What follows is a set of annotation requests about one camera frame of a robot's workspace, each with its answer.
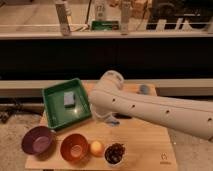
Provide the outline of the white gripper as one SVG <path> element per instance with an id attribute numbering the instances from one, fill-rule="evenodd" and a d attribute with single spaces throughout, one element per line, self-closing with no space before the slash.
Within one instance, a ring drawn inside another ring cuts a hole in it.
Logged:
<path id="1" fill-rule="evenodd" d="M 95 120 L 97 120 L 99 122 L 104 122 L 104 123 L 105 123 L 105 119 L 108 116 L 112 115 L 111 112 L 103 110 L 103 109 L 99 109 L 99 108 L 92 108 L 91 112 L 92 112 L 92 116 Z"/>

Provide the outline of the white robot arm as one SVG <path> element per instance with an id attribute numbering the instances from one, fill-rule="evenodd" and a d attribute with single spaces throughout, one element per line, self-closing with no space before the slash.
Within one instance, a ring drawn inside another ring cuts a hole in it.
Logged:
<path id="1" fill-rule="evenodd" d="M 213 103 L 127 92 L 124 78 L 105 72 L 88 95 L 93 117 L 118 125 L 115 113 L 141 119 L 213 142 Z"/>

